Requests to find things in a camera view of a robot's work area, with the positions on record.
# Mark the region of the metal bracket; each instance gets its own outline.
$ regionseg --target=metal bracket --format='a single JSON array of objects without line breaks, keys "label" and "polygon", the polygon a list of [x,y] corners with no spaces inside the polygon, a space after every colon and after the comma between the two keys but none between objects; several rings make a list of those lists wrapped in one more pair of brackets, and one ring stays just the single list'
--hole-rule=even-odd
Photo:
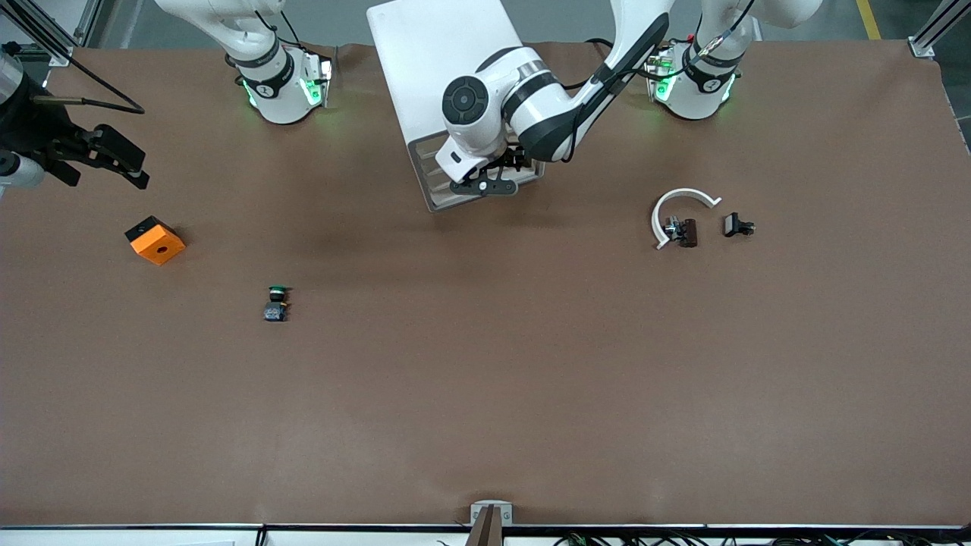
[{"label": "metal bracket", "polygon": [[62,57],[62,56],[60,56],[58,54],[51,53],[50,54],[50,62],[48,63],[48,67],[50,67],[50,68],[64,68],[65,66],[68,66],[69,64],[71,64],[71,57],[72,56],[74,56],[74,46],[69,46],[68,47],[68,49],[67,49],[67,56],[66,57]]},{"label": "metal bracket", "polygon": [[913,36],[907,37],[907,45],[910,46],[911,53],[913,53],[916,58],[934,58],[934,48],[927,46],[927,49],[921,50],[918,48]]},{"label": "metal bracket", "polygon": [[[520,146],[511,146],[485,167],[479,169],[476,176],[469,174],[462,182],[452,182],[449,188],[455,195],[516,195],[519,185],[515,181],[502,178],[505,169],[513,173],[523,168],[532,168],[532,159],[526,157],[525,150]],[[489,171],[498,169],[495,178],[489,177]]]},{"label": "metal bracket", "polygon": [[502,522],[502,527],[510,527],[513,524],[513,503],[505,500],[479,500],[474,502],[469,508],[469,525],[475,525],[479,515],[490,505],[495,506],[496,515]]}]

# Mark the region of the brown table surface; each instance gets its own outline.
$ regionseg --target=brown table surface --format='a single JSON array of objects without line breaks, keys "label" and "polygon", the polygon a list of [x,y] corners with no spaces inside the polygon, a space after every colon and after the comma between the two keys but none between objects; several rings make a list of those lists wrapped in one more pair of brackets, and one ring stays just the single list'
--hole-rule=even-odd
[{"label": "brown table surface", "polygon": [[[600,60],[538,50],[564,82]],[[78,55],[149,113],[75,121],[151,184],[4,196],[3,523],[971,518],[971,160],[903,42],[754,44],[700,122],[639,81],[572,164],[437,215],[371,48],[293,126],[221,51]],[[701,243],[659,252],[685,186],[724,201],[672,202]],[[188,242],[163,267],[123,236],[147,215]]]}]

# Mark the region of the black ring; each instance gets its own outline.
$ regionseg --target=black ring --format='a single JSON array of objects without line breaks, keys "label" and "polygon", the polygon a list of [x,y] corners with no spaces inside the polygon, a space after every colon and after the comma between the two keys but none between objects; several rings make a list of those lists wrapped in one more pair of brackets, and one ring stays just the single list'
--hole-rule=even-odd
[{"label": "black ring", "polygon": [[280,49],[280,38],[274,36],[273,47],[270,48],[266,54],[263,56],[253,59],[253,60],[240,60],[235,57],[229,57],[232,59],[233,63],[236,64],[238,68],[259,68],[265,64],[269,64],[273,57],[277,56],[277,51]]},{"label": "black ring", "polygon": [[[246,81],[247,85],[250,87],[252,92],[259,95],[260,98],[277,98],[277,96],[280,95],[280,89],[283,88],[283,86],[286,85],[286,83],[289,82],[290,78],[293,76],[293,69],[294,69],[293,57],[291,57],[288,53],[286,55],[286,65],[284,66],[284,69],[281,70],[280,73],[274,76],[273,78],[263,80],[262,82],[257,80],[251,80],[250,78],[244,78],[243,80]],[[266,85],[270,87],[271,89],[273,89],[273,94],[270,96],[264,96],[262,93],[256,90],[256,88],[259,85]]]},{"label": "black ring", "polygon": [[511,97],[506,99],[506,102],[502,105],[502,119],[509,121],[513,118],[513,114],[516,110],[522,106],[522,103],[526,101],[527,98],[532,96],[536,91],[546,87],[548,85],[559,84],[559,80],[552,72],[541,72],[538,76],[535,76],[526,81],[525,84],[520,85],[516,92],[513,93]]},{"label": "black ring", "polygon": [[[694,53],[695,54],[701,53],[701,45],[698,44],[698,37],[697,36],[694,37],[694,41],[692,42],[692,44],[693,44],[693,48],[694,48]],[[710,65],[712,65],[712,66],[714,66],[716,68],[733,68],[735,66],[738,66],[738,63],[742,62],[742,57],[744,57],[744,56],[745,56],[745,54],[742,53],[742,54],[738,55],[735,58],[720,59],[720,58],[712,57],[712,56],[709,55],[709,56],[701,57],[701,60],[703,60],[704,62],[706,62],[706,63],[708,63],[708,64],[710,64]]]}]

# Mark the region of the small metal object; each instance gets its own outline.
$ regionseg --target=small metal object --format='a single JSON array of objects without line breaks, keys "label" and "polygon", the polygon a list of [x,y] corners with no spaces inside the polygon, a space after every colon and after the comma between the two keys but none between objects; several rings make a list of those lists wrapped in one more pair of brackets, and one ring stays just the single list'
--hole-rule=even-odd
[{"label": "small metal object", "polygon": [[738,218],[738,213],[732,213],[725,217],[725,237],[732,237],[737,233],[752,235],[755,233],[755,224],[752,222],[742,222]]},{"label": "small metal object", "polygon": [[269,323],[283,323],[286,321],[286,292],[284,286],[270,287],[270,302],[263,308],[263,320]]},{"label": "small metal object", "polygon": [[917,58],[932,58],[934,44],[971,11],[971,0],[942,0],[930,19],[914,36],[907,38]]},{"label": "small metal object", "polygon": [[698,227],[694,219],[688,218],[684,222],[673,216],[668,219],[664,226],[664,233],[672,241],[677,241],[679,245],[686,249],[693,249],[698,246]]}]

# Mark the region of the robotic arm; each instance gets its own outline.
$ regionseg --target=robotic arm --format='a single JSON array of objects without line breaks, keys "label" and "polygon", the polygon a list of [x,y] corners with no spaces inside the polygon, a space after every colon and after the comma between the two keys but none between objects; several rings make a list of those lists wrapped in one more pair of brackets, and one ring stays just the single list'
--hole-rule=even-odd
[{"label": "robotic arm", "polygon": [[[576,95],[566,93],[533,49],[497,51],[475,74],[459,77],[445,89],[442,113],[450,136],[435,158],[453,180],[455,193],[515,193],[515,185],[496,184],[508,181],[490,179],[488,169],[516,166],[518,154],[569,161],[649,57],[656,100],[683,118],[706,118],[728,97],[735,68],[752,41],[753,15],[791,28],[815,13],[820,3],[702,0],[695,39],[659,51],[674,0],[611,0],[614,47]],[[507,150],[510,132],[521,146],[512,154]]]},{"label": "robotic arm", "polygon": [[68,161],[120,174],[135,188],[145,189],[145,152],[113,127],[93,131],[75,125],[64,104],[83,104],[50,93],[23,73],[20,63],[0,53],[0,190],[40,184],[45,173],[77,186],[81,173]]},{"label": "robotic arm", "polygon": [[611,0],[617,29],[614,48],[572,97],[539,54],[527,47],[497,51],[475,74],[453,80],[442,101],[450,137],[436,154],[455,181],[452,189],[488,193],[489,183],[473,177],[506,153],[509,129],[530,157],[569,161],[600,114],[664,38],[673,4],[674,0]]},{"label": "robotic arm", "polygon": [[[735,70],[753,39],[753,17],[781,28],[794,28],[819,9],[822,0],[702,0],[701,21],[691,42],[662,51],[651,66],[661,82],[649,82],[652,96],[684,119],[704,119],[728,99]],[[691,62],[703,45],[717,50]]]},{"label": "robotic arm", "polygon": [[294,123],[326,101],[330,59],[285,45],[262,17],[285,0],[155,0],[165,12],[195,25],[226,50],[243,76],[250,103],[272,123]]}]

